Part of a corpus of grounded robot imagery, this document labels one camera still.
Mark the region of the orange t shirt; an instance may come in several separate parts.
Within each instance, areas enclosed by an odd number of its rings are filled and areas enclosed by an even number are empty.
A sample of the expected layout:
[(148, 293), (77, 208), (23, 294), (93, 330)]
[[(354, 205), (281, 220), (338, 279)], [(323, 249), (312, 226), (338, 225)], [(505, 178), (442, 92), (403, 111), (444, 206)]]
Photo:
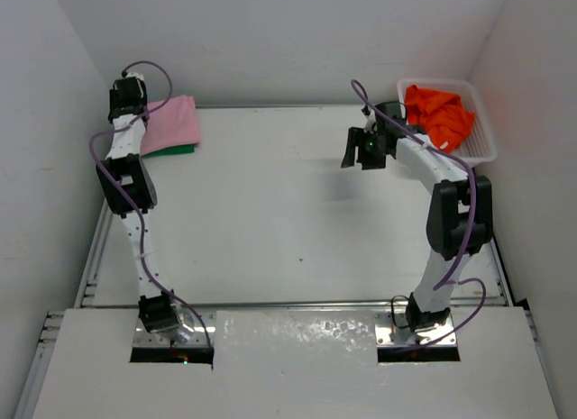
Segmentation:
[(476, 114), (457, 94), (412, 85), (405, 92), (408, 123), (420, 125), (437, 149), (452, 153), (472, 133)]

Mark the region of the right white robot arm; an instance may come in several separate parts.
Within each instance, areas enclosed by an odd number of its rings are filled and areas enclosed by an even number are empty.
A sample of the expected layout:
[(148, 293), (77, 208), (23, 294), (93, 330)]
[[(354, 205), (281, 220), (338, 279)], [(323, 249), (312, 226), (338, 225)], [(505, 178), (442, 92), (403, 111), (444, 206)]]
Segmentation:
[(492, 186), (464, 160), (438, 149), (420, 126), (407, 124), (402, 110), (398, 102), (365, 105), (366, 124), (349, 129), (341, 166), (384, 169), (393, 158), (410, 168), (430, 195), (430, 254), (405, 311), (407, 328), (416, 332), (446, 321), (465, 265), (492, 239)]

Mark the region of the green t shirt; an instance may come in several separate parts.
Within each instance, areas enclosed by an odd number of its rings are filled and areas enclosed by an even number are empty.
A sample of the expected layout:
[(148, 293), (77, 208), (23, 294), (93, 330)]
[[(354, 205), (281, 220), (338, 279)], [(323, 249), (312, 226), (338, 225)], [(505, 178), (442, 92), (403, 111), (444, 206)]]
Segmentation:
[(178, 146), (171, 146), (161, 150), (152, 151), (150, 153), (144, 154), (144, 158), (154, 158), (163, 156), (179, 156), (194, 153), (196, 150), (196, 144), (184, 144)]

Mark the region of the pink t shirt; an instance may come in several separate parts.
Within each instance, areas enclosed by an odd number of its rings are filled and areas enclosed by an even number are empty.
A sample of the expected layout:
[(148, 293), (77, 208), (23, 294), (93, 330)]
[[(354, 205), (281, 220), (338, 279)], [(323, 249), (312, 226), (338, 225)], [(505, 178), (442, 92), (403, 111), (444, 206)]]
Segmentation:
[(193, 96), (172, 97), (162, 108), (160, 102), (149, 103), (151, 116), (142, 137), (140, 154), (150, 153), (171, 146), (201, 142), (196, 103)]

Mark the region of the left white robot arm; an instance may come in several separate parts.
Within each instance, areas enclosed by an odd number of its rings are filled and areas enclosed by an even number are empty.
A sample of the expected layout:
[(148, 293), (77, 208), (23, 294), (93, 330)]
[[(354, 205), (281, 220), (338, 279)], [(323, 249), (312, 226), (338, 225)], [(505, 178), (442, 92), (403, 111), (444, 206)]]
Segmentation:
[(161, 285), (158, 265), (149, 262), (151, 229), (146, 226), (158, 203), (156, 190), (141, 157), (148, 124), (144, 78), (125, 71), (109, 90), (109, 123), (114, 126), (111, 148), (96, 168), (105, 200), (128, 236), (138, 278), (139, 318), (149, 333), (167, 333), (179, 326), (171, 292)]

